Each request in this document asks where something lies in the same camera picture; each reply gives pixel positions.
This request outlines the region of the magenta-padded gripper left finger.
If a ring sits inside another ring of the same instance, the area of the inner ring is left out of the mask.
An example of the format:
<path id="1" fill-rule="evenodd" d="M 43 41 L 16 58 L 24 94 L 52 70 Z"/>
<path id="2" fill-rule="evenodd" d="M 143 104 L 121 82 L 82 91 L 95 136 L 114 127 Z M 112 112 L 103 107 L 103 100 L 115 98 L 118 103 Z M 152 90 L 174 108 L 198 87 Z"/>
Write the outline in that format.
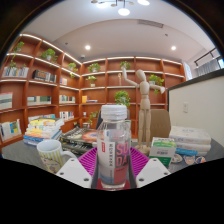
<path id="1" fill-rule="evenodd" d="M 98 182 L 97 148 L 92 148 L 79 158 L 70 158 L 57 176 L 84 188 L 95 188 Z"/>

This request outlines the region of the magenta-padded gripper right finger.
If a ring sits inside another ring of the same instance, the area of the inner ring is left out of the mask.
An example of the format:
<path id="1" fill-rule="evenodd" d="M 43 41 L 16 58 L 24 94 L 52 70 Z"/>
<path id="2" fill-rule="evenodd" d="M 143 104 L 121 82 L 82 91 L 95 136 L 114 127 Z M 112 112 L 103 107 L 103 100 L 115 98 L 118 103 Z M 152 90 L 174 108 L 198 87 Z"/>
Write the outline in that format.
<path id="1" fill-rule="evenodd" d="M 135 186 L 146 186 L 170 175 L 168 169 L 157 158 L 149 159 L 137 149 L 130 148 L 130 163 Z"/>

